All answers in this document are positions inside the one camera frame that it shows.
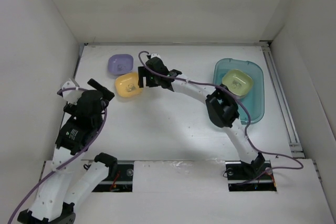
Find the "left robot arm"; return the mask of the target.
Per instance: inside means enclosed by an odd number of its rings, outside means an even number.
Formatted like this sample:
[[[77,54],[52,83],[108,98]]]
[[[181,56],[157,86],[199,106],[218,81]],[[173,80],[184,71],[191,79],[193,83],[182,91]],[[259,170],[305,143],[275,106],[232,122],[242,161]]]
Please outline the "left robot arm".
[[[69,80],[57,92],[67,102],[64,112],[70,118],[56,138],[51,171],[24,197],[27,200],[37,191],[33,204],[12,214],[19,223],[74,223],[77,210],[93,189],[117,175],[117,158],[100,153],[82,178],[70,185],[81,159],[103,130],[107,107],[114,98],[114,93],[96,80],[90,79],[88,85],[90,90]]]

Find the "green plate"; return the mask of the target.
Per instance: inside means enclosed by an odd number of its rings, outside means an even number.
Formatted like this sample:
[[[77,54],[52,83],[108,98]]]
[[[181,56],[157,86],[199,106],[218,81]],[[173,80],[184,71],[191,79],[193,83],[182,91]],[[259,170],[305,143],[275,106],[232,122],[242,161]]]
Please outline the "green plate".
[[[254,85],[253,79],[238,69],[232,69],[222,77],[222,84],[238,98],[245,97]]]

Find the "purple plate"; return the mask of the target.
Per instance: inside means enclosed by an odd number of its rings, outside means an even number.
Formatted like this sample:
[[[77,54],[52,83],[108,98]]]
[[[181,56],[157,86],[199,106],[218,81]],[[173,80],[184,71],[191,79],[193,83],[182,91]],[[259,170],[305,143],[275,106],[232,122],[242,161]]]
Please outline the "purple plate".
[[[133,70],[134,59],[130,54],[116,54],[108,60],[108,72],[119,76]]]

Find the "yellow plate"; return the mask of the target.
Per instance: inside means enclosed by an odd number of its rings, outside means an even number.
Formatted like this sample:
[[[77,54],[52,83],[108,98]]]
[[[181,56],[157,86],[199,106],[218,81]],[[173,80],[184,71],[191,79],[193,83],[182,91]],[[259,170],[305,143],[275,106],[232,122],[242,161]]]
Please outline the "yellow plate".
[[[130,98],[142,93],[142,88],[138,85],[139,76],[137,72],[130,72],[121,75],[115,80],[117,94],[123,98]]]

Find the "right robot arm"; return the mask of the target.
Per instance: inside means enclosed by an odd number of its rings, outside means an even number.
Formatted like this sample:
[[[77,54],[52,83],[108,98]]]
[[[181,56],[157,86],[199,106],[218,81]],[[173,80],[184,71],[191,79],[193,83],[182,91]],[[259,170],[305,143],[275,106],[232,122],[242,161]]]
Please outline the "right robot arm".
[[[245,179],[254,180],[262,174],[265,158],[248,140],[239,118],[237,101],[226,86],[192,81],[179,70],[169,70],[160,57],[153,55],[138,67],[138,78],[140,88],[161,87],[205,104],[210,121],[223,129],[234,145]]]

